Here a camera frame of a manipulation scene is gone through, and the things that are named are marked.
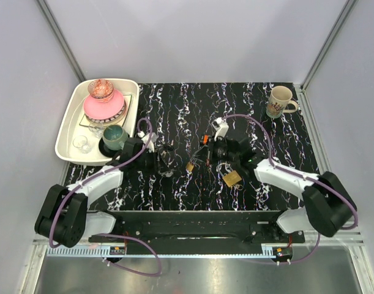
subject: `metal floor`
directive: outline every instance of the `metal floor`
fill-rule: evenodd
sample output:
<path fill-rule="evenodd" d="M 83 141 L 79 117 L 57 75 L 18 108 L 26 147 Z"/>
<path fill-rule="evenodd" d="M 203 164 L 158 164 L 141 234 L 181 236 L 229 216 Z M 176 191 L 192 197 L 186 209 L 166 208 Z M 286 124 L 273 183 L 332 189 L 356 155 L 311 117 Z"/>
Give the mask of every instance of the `metal floor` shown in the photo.
<path fill-rule="evenodd" d="M 307 253 L 304 247 L 294 251 L 294 259 Z M 120 263 L 156 271 L 153 258 Z M 280 267 L 237 259 L 167 258 L 162 263 L 162 276 L 150 278 L 107 267 L 99 258 L 46 257 L 36 293 L 362 293 L 344 247 L 320 247 L 306 262 Z"/>

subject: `glass cup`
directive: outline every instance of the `glass cup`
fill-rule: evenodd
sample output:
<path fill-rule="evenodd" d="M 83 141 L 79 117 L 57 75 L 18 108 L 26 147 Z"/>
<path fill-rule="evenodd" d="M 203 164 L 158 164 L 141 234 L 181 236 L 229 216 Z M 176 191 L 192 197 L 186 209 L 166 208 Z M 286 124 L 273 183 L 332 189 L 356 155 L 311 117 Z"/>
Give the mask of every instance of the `glass cup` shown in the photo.
<path fill-rule="evenodd" d="M 76 147 L 76 149 L 79 149 L 82 153 L 89 153 L 91 151 L 91 146 L 86 136 L 75 137 L 72 144 L 74 147 Z"/>
<path fill-rule="evenodd" d="M 93 135 L 100 139 L 102 137 L 103 130 L 105 129 L 102 123 L 90 123 L 89 130 L 93 133 Z"/>

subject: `cable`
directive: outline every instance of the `cable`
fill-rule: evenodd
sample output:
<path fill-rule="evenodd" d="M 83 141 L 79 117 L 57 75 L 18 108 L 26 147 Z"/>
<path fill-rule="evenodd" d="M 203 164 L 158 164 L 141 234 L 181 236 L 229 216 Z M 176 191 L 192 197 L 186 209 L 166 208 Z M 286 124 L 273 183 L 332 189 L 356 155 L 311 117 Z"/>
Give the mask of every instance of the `cable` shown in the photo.
<path fill-rule="evenodd" d="M 109 237 L 109 238 L 120 238 L 120 239 L 135 241 L 135 242 L 138 242 L 138 243 L 142 244 L 144 247 L 149 249 L 149 251 L 154 255 L 155 259 L 157 260 L 158 271 L 154 274 L 149 274 L 149 273 L 142 273 L 141 271 L 135 271 L 134 269 L 126 268 L 125 266 L 118 265 L 116 263 L 108 262 L 108 265 L 114 266 L 116 268 L 120 268 L 120 269 L 125 270 L 125 271 L 129 271 L 130 273 L 140 274 L 141 276 L 146 276 L 146 277 L 159 277 L 161 275 L 161 273 L 162 273 L 161 260 L 158 257 L 157 253 L 153 250 L 152 247 L 150 247 L 149 244 L 143 242 L 142 240 L 139 240 L 139 239 L 134 238 L 134 237 L 129 237 L 129 236 L 112 235 L 112 234 L 98 234 L 96 236 L 103 236 L 103 237 Z"/>
<path fill-rule="evenodd" d="M 260 129 L 263 131 L 264 135 L 267 137 L 267 142 L 268 142 L 268 149 L 269 149 L 269 154 L 268 154 L 268 160 L 270 161 L 270 164 L 275 167 L 275 168 L 278 168 L 279 170 L 285 172 L 285 173 L 289 173 L 293 176 L 297 176 L 298 178 L 301 178 L 301 179 L 304 179 L 304 176 L 294 170 L 289 170 L 287 168 L 284 168 L 284 167 L 280 167 L 278 166 L 273 158 L 272 158 L 272 143 L 271 143 L 271 139 L 270 139 L 270 136 L 268 135 L 268 132 L 267 130 L 257 121 L 255 120 L 253 117 L 249 116 L 249 115 L 228 115 L 228 116 L 225 116 L 223 117 L 223 119 L 228 119 L 228 118 L 234 118 L 234 117 L 240 117 L 240 118 L 247 118 L 251 121 L 253 121 L 255 124 L 257 124 Z M 355 228 L 358 226 L 358 213 L 357 211 L 355 210 L 355 208 L 351 205 L 351 203 L 345 198 L 343 197 L 342 195 L 340 195 L 337 191 L 333 190 L 333 188 L 325 185 L 325 183 L 322 183 L 321 181 L 317 180 L 317 179 L 313 179 L 311 177 L 308 177 L 306 176 L 305 177 L 306 180 L 308 181 L 311 181 L 323 188 L 325 188 L 326 190 L 328 190 L 329 192 L 333 193 L 336 197 L 338 197 L 342 202 L 344 202 L 344 204 L 349 207 L 351 213 L 353 214 L 354 216 L 354 224 L 349 226 L 349 227 L 343 227 L 342 230 L 351 230 L 352 228 Z"/>
<path fill-rule="evenodd" d="M 151 136 L 152 136 L 152 126 L 151 126 L 151 123 L 150 121 L 147 119 L 147 118 L 141 118 L 138 122 L 137 122 L 137 125 L 138 125 L 138 130 L 140 131 L 140 128 L 139 128 L 139 125 L 142 121 L 146 121 L 147 124 L 148 124 L 148 127 L 149 127 L 149 139 L 148 141 L 146 142 L 146 144 L 142 147 L 142 149 L 133 157 L 131 157 L 129 160 L 123 162 L 122 164 L 119 164 L 113 168 L 110 168 L 109 170 L 106 170 L 105 171 L 105 174 L 106 173 L 110 173 L 112 172 L 113 170 L 117 170 L 121 167 L 124 167 L 126 166 L 127 164 L 130 164 L 131 162 L 133 162 L 136 158 L 138 158 L 139 156 L 142 155 L 142 153 L 144 152 L 144 150 L 147 148 L 148 144 L 150 143 L 151 141 Z M 54 230 L 56 228 L 56 224 L 58 223 L 58 220 L 59 220 L 59 217 L 60 217 L 60 214 L 63 210 L 63 208 L 65 207 L 65 204 L 69 201 L 70 197 L 79 189 L 81 189 L 84 185 L 86 185 L 87 183 L 89 183 L 90 181 L 92 181 L 93 179 L 96 179 L 98 178 L 99 176 L 102 176 L 103 174 L 102 173 L 95 173 L 94 175 L 88 177 L 87 179 L 85 179 L 81 185 L 78 185 L 77 187 L 75 187 L 74 189 L 72 189 L 63 199 L 63 201 L 61 202 L 54 218 L 53 218 L 53 222 L 52 222 L 52 226 L 51 226 L 51 230 L 50 230 L 50 236 L 49 236 L 49 244 L 50 244 L 50 247 L 51 248 L 57 248 L 60 246 L 60 244 L 53 244 L 53 235 L 54 235 Z"/>
<path fill-rule="evenodd" d="M 291 235 L 289 235 L 289 244 L 287 245 L 286 248 L 290 248 L 292 243 L 293 243 L 293 237 Z"/>
<path fill-rule="evenodd" d="M 278 168 L 279 170 L 285 172 L 285 173 L 289 173 L 293 176 L 297 176 L 298 178 L 302 178 L 304 179 L 304 176 L 296 171 L 293 171 L 293 170 L 289 170 L 287 168 L 284 168 L 284 167 L 280 167 L 278 166 L 278 163 L 276 163 L 274 161 L 274 159 L 272 158 L 272 143 L 271 143 L 271 139 L 270 139 L 270 136 L 268 135 L 268 132 L 267 130 L 263 127 L 262 124 L 260 124 L 256 119 L 254 119 L 253 117 L 249 116 L 249 115 L 241 115 L 241 114 L 235 114 L 235 115 L 227 115 L 227 116 L 224 116 L 222 119 L 228 119 L 228 118 L 246 118 L 246 119 L 249 119 L 251 121 L 253 121 L 255 124 L 257 124 L 260 129 L 263 131 L 264 135 L 266 136 L 267 138 L 267 142 L 268 142 L 268 160 L 270 162 L 270 164 L 275 167 L 275 168 Z M 343 197 L 342 195 L 340 195 L 337 191 L 333 190 L 333 188 L 325 185 L 325 183 L 322 183 L 320 181 L 318 181 L 317 179 L 313 179 L 311 177 L 308 177 L 306 176 L 305 177 L 306 180 L 308 181 L 311 181 L 323 188 L 325 188 L 326 190 L 328 190 L 329 192 L 333 193 L 336 197 L 338 197 L 339 199 L 341 199 L 342 202 L 344 202 L 344 204 L 349 207 L 351 213 L 353 214 L 354 216 L 354 224 L 353 225 L 350 225 L 349 227 L 342 227 L 342 230 L 351 230 L 352 228 L 355 228 L 358 226 L 358 213 L 357 211 L 354 209 L 354 207 L 351 205 L 351 203 L 345 198 Z M 317 236 L 317 241 L 316 241 L 316 245 L 315 247 L 312 249 L 312 251 L 310 251 L 305 257 L 302 257 L 301 259 L 299 260 L 295 260 L 294 262 L 291 262 L 291 263 L 300 263 L 300 262 L 303 262 L 304 260 L 308 259 L 309 257 L 311 257 L 317 247 L 319 246 L 319 243 L 320 243 L 320 238 L 321 238 L 321 235 L 320 233 L 318 234 Z M 258 261 L 250 261 L 248 260 L 249 262 L 253 262 L 253 263 L 259 263 L 259 264 L 264 264 L 264 265 L 273 265 L 274 263 L 264 263 L 264 262 L 258 262 Z"/>

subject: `pink bowl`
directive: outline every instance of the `pink bowl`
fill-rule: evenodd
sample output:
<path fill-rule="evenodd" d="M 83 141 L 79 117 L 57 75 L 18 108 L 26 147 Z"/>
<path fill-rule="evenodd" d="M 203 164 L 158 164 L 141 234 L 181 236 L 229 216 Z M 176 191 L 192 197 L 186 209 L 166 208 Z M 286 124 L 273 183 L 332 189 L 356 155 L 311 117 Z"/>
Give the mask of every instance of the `pink bowl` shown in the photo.
<path fill-rule="evenodd" d="M 104 78 L 99 78 L 92 81 L 88 86 L 88 91 L 91 97 L 100 100 L 101 102 L 108 102 L 113 97 L 113 84 Z"/>
<path fill-rule="evenodd" d="M 122 109 L 124 96 L 118 90 L 113 90 L 113 98 L 104 103 L 88 95 L 83 102 L 83 111 L 91 119 L 108 119 Z"/>

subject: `white tray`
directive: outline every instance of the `white tray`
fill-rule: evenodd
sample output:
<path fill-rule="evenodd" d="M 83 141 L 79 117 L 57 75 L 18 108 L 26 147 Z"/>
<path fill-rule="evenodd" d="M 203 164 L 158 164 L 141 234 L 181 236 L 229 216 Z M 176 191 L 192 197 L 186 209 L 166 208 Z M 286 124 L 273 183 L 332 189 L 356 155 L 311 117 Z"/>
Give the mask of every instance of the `white tray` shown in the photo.
<path fill-rule="evenodd" d="M 131 95 L 131 102 L 127 117 L 122 125 L 130 137 L 134 136 L 135 124 L 137 122 L 138 104 L 139 104 L 139 86 L 131 80 L 123 80 L 121 78 L 107 78 L 111 81 L 114 88 L 123 93 L 123 95 Z M 64 113 L 62 125 L 59 129 L 58 139 L 54 147 L 56 155 L 62 159 L 74 164 L 82 165 L 105 165 L 110 158 L 105 157 L 100 153 L 98 142 L 100 139 L 96 138 L 88 127 L 81 126 L 80 122 L 84 115 L 83 101 L 89 95 L 88 84 L 93 80 L 88 80 L 80 83 L 72 93 L 67 110 Z M 92 149 L 89 153 L 83 154 L 74 146 L 72 141 L 75 137 L 84 135 L 88 138 Z"/>

